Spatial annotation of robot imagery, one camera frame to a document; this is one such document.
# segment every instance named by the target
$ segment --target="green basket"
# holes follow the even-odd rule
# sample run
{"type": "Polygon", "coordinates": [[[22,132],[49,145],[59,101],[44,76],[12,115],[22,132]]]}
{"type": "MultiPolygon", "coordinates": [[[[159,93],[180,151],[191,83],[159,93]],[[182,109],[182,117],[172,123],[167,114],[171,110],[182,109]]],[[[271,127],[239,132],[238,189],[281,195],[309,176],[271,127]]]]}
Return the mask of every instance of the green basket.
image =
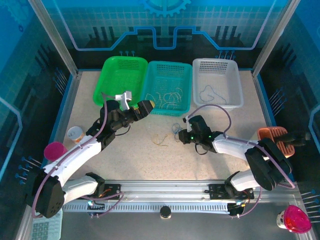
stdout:
{"type": "Polygon", "coordinates": [[[141,98],[147,68],[148,62],[141,57],[112,56],[108,58],[103,64],[93,93],[94,103],[100,107],[103,106],[104,99],[101,92],[115,96],[131,91],[132,101],[128,105],[136,106],[141,98]]]}

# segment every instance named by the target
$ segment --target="magenta cup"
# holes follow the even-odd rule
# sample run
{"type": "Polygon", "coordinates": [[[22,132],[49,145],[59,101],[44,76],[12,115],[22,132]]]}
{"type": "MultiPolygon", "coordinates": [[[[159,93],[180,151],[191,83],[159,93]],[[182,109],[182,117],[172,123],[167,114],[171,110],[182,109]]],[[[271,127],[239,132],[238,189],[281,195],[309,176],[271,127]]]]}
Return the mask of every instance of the magenta cup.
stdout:
{"type": "Polygon", "coordinates": [[[312,227],[308,215],[295,205],[290,205],[282,211],[276,221],[280,228],[297,234],[304,234],[312,227]]]}
{"type": "Polygon", "coordinates": [[[68,149],[61,142],[54,141],[45,147],[43,154],[46,159],[54,162],[66,152],[68,152],[68,149]]]}

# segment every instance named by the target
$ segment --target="teal basket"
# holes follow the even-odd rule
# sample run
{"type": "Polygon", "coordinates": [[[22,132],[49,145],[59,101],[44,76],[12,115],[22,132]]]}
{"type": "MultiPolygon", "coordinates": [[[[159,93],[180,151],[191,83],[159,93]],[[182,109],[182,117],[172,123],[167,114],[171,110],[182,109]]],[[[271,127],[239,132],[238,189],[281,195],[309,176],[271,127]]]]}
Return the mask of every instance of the teal basket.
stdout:
{"type": "Polygon", "coordinates": [[[190,109],[192,66],[170,61],[148,64],[141,100],[155,103],[152,114],[178,117],[190,109]]]}

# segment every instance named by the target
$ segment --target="work surface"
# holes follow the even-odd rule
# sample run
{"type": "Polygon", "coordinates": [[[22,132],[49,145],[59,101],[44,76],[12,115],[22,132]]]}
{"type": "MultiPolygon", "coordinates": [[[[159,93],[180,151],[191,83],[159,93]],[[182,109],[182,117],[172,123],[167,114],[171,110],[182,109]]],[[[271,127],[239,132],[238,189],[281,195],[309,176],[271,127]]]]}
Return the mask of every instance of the work surface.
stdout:
{"type": "Polygon", "coordinates": [[[61,240],[296,240],[276,224],[286,204],[258,204],[250,215],[232,219],[224,214],[110,213],[91,219],[86,213],[63,213],[61,240]]]}
{"type": "MultiPolygon", "coordinates": [[[[85,71],[82,74],[67,129],[80,126],[87,131],[100,116],[101,107],[93,102],[93,93],[100,71],[85,71]]],[[[258,128],[266,122],[250,71],[240,71],[244,105],[230,112],[232,119],[228,135],[243,139],[256,139],[258,128]]],[[[197,106],[192,102],[190,111],[197,106]]],[[[224,131],[228,118],[222,110],[206,107],[197,112],[202,115],[212,131],[224,131]]],[[[150,114],[134,122],[130,131],[115,140],[98,155],[84,164],[72,178],[94,172],[106,180],[206,180],[226,179],[236,171],[249,168],[242,159],[209,152],[198,155],[194,144],[176,142],[172,126],[179,123],[183,128],[183,117],[150,114]]],[[[127,129],[120,129],[117,134],[127,129]]],[[[70,149],[74,143],[67,133],[63,144],[70,149]]]]}

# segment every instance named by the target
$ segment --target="white basket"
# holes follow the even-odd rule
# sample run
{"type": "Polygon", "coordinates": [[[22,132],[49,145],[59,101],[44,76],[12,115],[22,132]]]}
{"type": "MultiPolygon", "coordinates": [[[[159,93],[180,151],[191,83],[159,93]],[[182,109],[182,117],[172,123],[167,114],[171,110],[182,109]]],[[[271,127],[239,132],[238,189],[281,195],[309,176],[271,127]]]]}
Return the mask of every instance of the white basket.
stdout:
{"type": "Polygon", "coordinates": [[[192,63],[193,101],[217,104],[227,111],[241,108],[244,97],[238,65],[233,60],[197,58],[192,63]]]}

